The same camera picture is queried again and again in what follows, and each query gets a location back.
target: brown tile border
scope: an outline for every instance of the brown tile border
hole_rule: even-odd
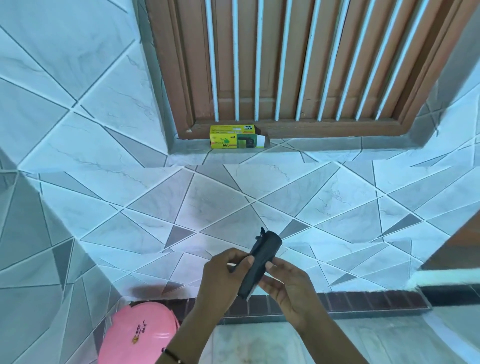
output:
[[[424,296],[416,291],[328,292],[318,298],[334,319],[420,315],[431,309]],[[145,301],[133,302],[131,305]],[[160,300],[181,322],[193,309],[195,298]],[[237,297],[219,325],[283,322],[278,304],[266,295],[252,296],[247,301]]]

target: person's hand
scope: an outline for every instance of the person's hand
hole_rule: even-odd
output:
[[[302,333],[310,321],[324,311],[310,277],[303,270],[280,258],[265,264],[273,279],[263,276],[259,286],[278,303],[287,321]]]
[[[232,306],[254,260],[253,256],[235,248],[215,255],[205,264],[194,310],[201,312],[201,315],[210,315],[213,319],[220,320]],[[234,272],[230,273],[227,263],[238,264]]]

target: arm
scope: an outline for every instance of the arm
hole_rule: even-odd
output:
[[[279,304],[317,364],[368,364],[320,302],[307,273],[283,259],[268,262],[260,287]]]
[[[205,264],[202,283],[193,310],[183,321],[167,349],[185,364],[196,364],[212,335],[215,326],[230,308],[254,257],[232,248],[216,255]],[[230,273],[227,263],[239,264]],[[156,364],[173,364],[175,361],[162,354]]]

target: window bar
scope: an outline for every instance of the window bar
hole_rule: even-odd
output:
[[[429,0],[421,0],[421,2],[418,4],[418,6],[415,9],[415,13],[412,16],[410,29],[408,30],[408,33],[406,34],[406,38],[403,41],[402,50],[398,55],[398,57],[396,57],[395,66],[393,68],[393,71],[390,72],[390,76],[388,77],[387,87],[384,89],[384,92],[380,101],[380,105],[378,106],[377,114],[375,116],[375,120],[378,120],[380,118],[380,114],[382,113],[385,107],[388,96],[392,91],[395,80],[398,76],[398,73],[400,72],[400,68],[402,67],[402,63],[412,43],[413,36],[415,35],[417,28],[419,26],[420,20],[422,19],[422,16],[425,13],[425,10],[427,9],[428,1]]]
[[[300,120],[301,107],[303,104],[303,96],[305,95],[305,86],[307,85],[308,68],[310,67],[310,57],[312,56],[313,40],[315,39],[315,30],[317,28],[318,12],[320,10],[321,0],[315,0],[313,6],[312,22],[310,23],[310,34],[308,35],[307,52],[305,54],[305,62],[303,63],[303,73],[301,76],[299,100],[297,102],[297,112],[295,120]]]
[[[345,19],[347,18],[348,6],[350,0],[342,0],[340,4],[340,12],[336,19],[335,33],[332,42],[332,48],[330,49],[330,61],[328,62],[327,74],[325,76],[324,90],[322,92],[322,98],[320,99],[320,108],[318,110],[317,120],[321,121],[325,104],[327,102],[328,89],[330,88],[330,82],[332,81],[333,69],[335,67],[336,56],[338,54],[338,48],[340,47],[340,40],[342,39],[343,26],[345,25]]]
[[[239,75],[239,3],[232,0],[233,22],[233,83],[235,87],[235,121],[240,121],[240,75]]]
[[[260,113],[260,70],[262,65],[262,36],[264,30],[264,0],[258,0],[257,56],[255,60],[255,121]]]
[[[283,77],[285,75],[285,61],[287,59],[288,32],[290,30],[290,16],[293,0],[287,0],[285,10],[285,24],[283,25],[282,55],[280,56],[280,74],[278,75],[278,90],[276,92],[275,121],[280,118],[280,102],[282,100]]]
[[[385,48],[387,47],[388,40],[390,39],[390,35],[393,30],[393,26],[395,25],[395,20],[400,12],[400,7],[402,6],[403,0],[396,0],[395,7],[392,11],[392,15],[390,16],[390,21],[388,22],[387,29],[385,30],[384,38],[382,39],[382,43],[380,48],[378,49],[377,56],[375,58],[375,62],[373,63],[372,70],[370,71],[370,75],[368,76],[367,85],[363,90],[363,94],[360,100],[359,108],[357,110],[357,114],[355,115],[355,120],[358,121],[360,119],[360,115],[363,111],[363,107],[365,106],[365,102],[367,101],[367,96],[370,91],[370,88],[373,83],[373,79],[377,74],[378,66],[380,65],[380,61],[382,60],[382,56],[384,55]]]
[[[365,34],[367,33],[368,25],[370,23],[370,18],[372,17],[373,8],[375,7],[376,0],[370,0],[368,4],[367,12],[365,13],[365,19],[361,26],[359,39],[357,40],[357,46],[355,47],[355,53],[353,54],[352,63],[350,64],[350,69],[348,71],[347,80],[345,81],[345,86],[343,88],[342,98],[340,99],[340,105],[338,105],[338,111],[336,112],[335,120],[339,121],[342,116],[343,106],[345,105],[345,100],[347,99],[348,89],[350,88],[350,83],[352,82],[353,73],[355,67],[357,66],[357,61],[360,55],[361,46],[365,39]]]
[[[212,1],[211,0],[205,0],[205,9],[206,9],[206,15],[207,15],[208,50],[209,50],[209,56],[210,56],[210,76],[212,77],[213,109],[215,112],[215,122],[218,122],[218,96],[216,93],[215,42],[214,42],[214,34],[213,34]]]

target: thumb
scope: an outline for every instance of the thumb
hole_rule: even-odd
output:
[[[247,275],[250,268],[252,267],[254,261],[255,261],[254,256],[250,255],[246,257],[240,262],[240,264],[238,264],[238,266],[235,268],[235,271],[232,273],[232,275],[239,281],[242,281]]]
[[[265,264],[265,268],[273,278],[279,280],[282,283],[287,283],[290,277],[290,273],[287,270],[275,266],[272,262],[267,262]]]

